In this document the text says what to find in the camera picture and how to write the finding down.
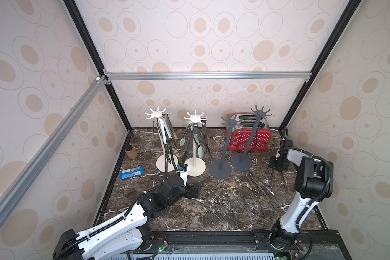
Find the black handled steel tongs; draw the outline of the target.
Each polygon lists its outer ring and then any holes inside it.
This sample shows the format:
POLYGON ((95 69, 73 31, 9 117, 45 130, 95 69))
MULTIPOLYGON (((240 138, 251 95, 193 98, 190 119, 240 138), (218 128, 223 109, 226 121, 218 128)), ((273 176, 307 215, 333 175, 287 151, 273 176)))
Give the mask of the black handled steel tongs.
POLYGON ((195 155, 199 155, 200 158, 203 157, 203 149, 206 149, 208 155, 212 157, 211 150, 208 145, 208 138, 206 136, 206 127, 201 123, 190 123, 184 131, 183 138, 181 139, 180 145, 184 146, 185 137, 187 132, 190 132, 190 138, 188 139, 187 147, 184 151, 182 157, 182 163, 186 161, 190 148, 195 144, 196 152, 195 155))

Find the slim steel tongs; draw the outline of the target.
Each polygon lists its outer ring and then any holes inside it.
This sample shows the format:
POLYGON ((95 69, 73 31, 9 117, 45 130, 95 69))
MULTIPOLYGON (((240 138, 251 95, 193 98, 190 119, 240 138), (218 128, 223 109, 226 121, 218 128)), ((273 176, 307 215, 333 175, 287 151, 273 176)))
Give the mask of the slim steel tongs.
POLYGON ((153 149, 153 147, 154 147, 154 138, 155 138, 155 131, 154 131, 154 129, 155 129, 155 126, 156 126, 156 119, 153 119, 153 122, 152 122, 152 141, 151 141, 151 150, 153 149))

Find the cream utensil rack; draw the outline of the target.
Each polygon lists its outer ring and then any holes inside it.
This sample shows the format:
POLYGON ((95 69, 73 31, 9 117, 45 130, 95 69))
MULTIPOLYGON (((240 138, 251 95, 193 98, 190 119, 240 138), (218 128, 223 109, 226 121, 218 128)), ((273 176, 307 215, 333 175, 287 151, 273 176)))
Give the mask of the cream utensil rack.
MULTIPOLYGON (((189 112, 187 114, 188 117, 186 117, 185 119, 188 120, 189 125, 190 123, 201 123, 201 118, 204 113, 198 114, 195 110, 192 114, 190 114, 189 112)), ((188 175, 191 177, 201 176, 206 170, 206 163, 204 162, 203 158, 200 159, 199 155, 196 155, 196 157, 193 156, 193 152, 195 151, 195 145, 192 145, 188 157, 186 161, 184 161, 185 164, 190 166, 188 175)))
POLYGON ((170 148, 170 151, 173 153, 173 160, 175 164, 178 164, 179 152, 177 149, 177 135, 173 129, 169 115, 165 113, 165 109, 160 110, 159 106, 156 110, 150 108, 149 113, 145 113, 148 118, 153 120, 152 130, 154 128, 158 130, 158 135, 161 143, 161 148, 163 154, 157 159, 156 167, 159 171, 164 172, 165 170, 165 157, 168 156, 168 172, 174 169, 170 152, 167 152, 167 149, 170 148))

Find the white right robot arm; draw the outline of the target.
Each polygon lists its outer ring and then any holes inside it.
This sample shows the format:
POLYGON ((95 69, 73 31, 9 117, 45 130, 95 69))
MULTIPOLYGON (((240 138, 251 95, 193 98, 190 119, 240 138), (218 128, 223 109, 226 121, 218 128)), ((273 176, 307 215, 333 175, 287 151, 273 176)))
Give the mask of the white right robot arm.
POLYGON ((279 250, 295 243, 301 225, 309 213, 333 193, 334 164, 306 150, 295 148, 293 141, 283 139, 269 166, 282 172, 292 163, 296 169, 295 196, 287 212, 273 225, 269 237, 279 250))

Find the dark grey rack back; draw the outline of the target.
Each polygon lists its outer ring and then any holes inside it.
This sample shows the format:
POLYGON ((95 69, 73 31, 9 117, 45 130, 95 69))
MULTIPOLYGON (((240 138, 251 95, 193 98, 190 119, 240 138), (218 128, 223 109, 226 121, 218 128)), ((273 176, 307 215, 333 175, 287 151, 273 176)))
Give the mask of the dark grey rack back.
POLYGON ((222 118, 224 120, 223 125, 226 126, 227 134, 225 137, 225 143, 224 148, 222 152, 222 156, 220 160, 215 160, 211 163, 209 166, 210 174, 216 178, 216 179, 227 179, 230 177, 232 173, 231 165, 226 161, 226 154, 228 152, 228 147, 231 141, 233 129, 239 125, 240 120, 236 119, 236 116, 230 116, 229 114, 225 118, 222 118))

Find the mint green silicone tongs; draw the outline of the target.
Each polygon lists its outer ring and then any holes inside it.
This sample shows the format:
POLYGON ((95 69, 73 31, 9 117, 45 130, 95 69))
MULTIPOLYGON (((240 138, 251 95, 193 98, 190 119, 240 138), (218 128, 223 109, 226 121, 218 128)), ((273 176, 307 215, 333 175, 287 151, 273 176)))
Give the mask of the mint green silicone tongs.
POLYGON ((187 148, 184 151, 182 162, 187 159, 191 144, 195 145, 196 150, 195 152, 193 152, 193 156, 196 157, 196 155, 199 155, 200 159, 203 157, 203 145, 205 145, 205 141, 197 123, 189 124, 186 127, 184 134, 180 140, 180 146, 183 147, 185 145, 185 137, 188 133, 190 133, 190 138, 187 148))

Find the white handled steel tongs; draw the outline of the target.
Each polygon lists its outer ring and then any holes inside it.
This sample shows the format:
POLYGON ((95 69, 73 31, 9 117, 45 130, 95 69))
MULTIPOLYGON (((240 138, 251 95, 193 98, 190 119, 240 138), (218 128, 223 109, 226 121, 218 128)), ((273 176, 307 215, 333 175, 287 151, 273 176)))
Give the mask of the white handled steel tongs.
POLYGON ((158 134, 159 134, 159 138, 160 138, 160 143, 161 143, 161 147, 162 147, 162 151, 163 151, 163 155, 161 155, 158 159, 157 159, 157 162, 156 162, 156 165, 157 165, 157 168, 161 171, 164 170, 164 165, 162 164, 162 162, 164 162, 164 159, 165 159, 165 155, 166 155, 166 148, 165 146, 168 144, 168 141, 171 141, 169 139, 169 137, 167 136, 167 132, 166 132, 166 129, 165 129, 165 121, 163 119, 162 116, 160 116, 157 121, 156 121, 156 127, 157 127, 157 130, 158 130, 158 134))

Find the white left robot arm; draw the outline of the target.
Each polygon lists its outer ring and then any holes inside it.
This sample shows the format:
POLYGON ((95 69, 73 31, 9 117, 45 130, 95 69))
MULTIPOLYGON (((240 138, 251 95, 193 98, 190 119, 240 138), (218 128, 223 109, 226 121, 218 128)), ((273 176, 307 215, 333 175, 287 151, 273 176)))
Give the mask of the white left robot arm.
POLYGON ((55 260, 107 260, 116 254, 153 250, 154 259, 168 246, 166 238, 155 235, 148 222, 163 215, 181 198, 197 199, 203 184, 188 184, 189 166, 173 164, 173 174, 164 174, 157 186, 142 192, 130 207, 117 216, 87 230, 64 232, 52 254, 55 260))

